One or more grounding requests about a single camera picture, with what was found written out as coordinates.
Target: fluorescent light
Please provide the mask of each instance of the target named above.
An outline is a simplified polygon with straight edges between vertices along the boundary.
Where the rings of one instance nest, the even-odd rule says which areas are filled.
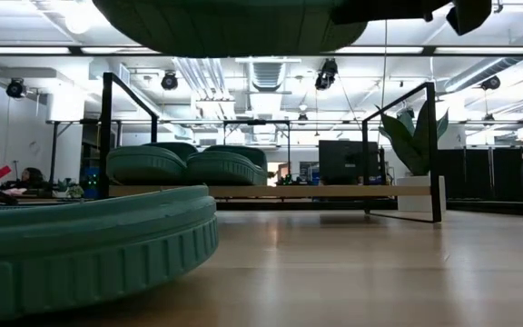
[[[0,46],[0,55],[69,55],[65,46]]]
[[[422,46],[387,46],[387,54],[420,54],[423,52]],[[384,46],[347,46],[334,52],[335,54],[349,55],[380,55],[385,54]]]
[[[334,120],[308,120],[308,121],[299,121],[299,120],[292,120],[290,121],[292,124],[341,124],[342,121],[334,121]]]
[[[238,64],[253,64],[253,63],[299,64],[299,63],[301,63],[301,59],[300,58],[287,58],[287,57],[247,57],[247,58],[235,58],[235,62]]]
[[[222,120],[166,120],[170,124],[223,124]]]
[[[82,52],[88,55],[157,55],[158,52],[143,46],[86,46]]]
[[[123,120],[122,124],[150,124],[150,120]]]
[[[481,55],[481,54],[510,54],[523,55],[523,46],[498,46],[498,47],[438,47],[435,50],[438,55]]]

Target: air vent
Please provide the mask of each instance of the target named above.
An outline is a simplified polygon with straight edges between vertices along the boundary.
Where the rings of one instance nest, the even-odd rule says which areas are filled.
[[[118,69],[118,78],[120,78],[126,85],[131,85],[131,72],[123,64],[120,64]]]

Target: wooden platform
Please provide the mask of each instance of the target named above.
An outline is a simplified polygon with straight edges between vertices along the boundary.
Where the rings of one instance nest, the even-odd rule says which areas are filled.
[[[157,192],[183,186],[111,186],[111,196],[126,196]],[[309,198],[309,197],[369,197],[430,195],[428,186],[338,185],[338,186],[210,186],[215,198]]]

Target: hanging cable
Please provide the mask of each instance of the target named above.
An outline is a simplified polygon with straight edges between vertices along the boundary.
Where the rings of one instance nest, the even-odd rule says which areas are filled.
[[[316,134],[314,136],[320,136],[318,133],[318,90],[314,90],[314,100],[316,101]]]
[[[5,127],[4,164],[7,164],[7,149],[9,149],[9,125],[11,123],[11,98],[7,97],[7,126]]]
[[[359,123],[359,119],[354,113],[354,109],[352,108],[352,104],[350,103],[349,96],[346,94],[346,88],[344,87],[344,83],[342,82],[342,76],[340,76],[340,73],[338,73],[338,79],[340,80],[340,86],[342,86],[342,92],[344,93],[344,97],[346,98],[346,103],[349,105],[350,112],[352,113],[352,116],[354,116],[354,121],[359,126],[359,131],[362,130],[362,126]]]
[[[384,62],[382,64],[382,97],[380,98],[380,108],[385,105],[385,89],[387,85],[387,45],[389,42],[389,21],[385,20],[385,54]],[[382,117],[380,118],[379,128],[382,125]],[[377,136],[377,144],[380,143],[380,133]]]

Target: potted plant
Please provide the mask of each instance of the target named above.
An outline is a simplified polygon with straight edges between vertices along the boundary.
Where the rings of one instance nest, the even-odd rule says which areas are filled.
[[[413,116],[409,112],[399,114],[397,118],[383,114],[383,127],[379,128],[381,135],[389,139],[392,149],[399,159],[407,166],[412,176],[397,178],[397,186],[430,186],[429,177],[429,128],[428,106],[423,104],[413,125]],[[437,139],[447,130],[448,113],[437,121]],[[441,211],[445,211],[445,178],[439,177]],[[399,196],[399,211],[431,212],[430,196]]]

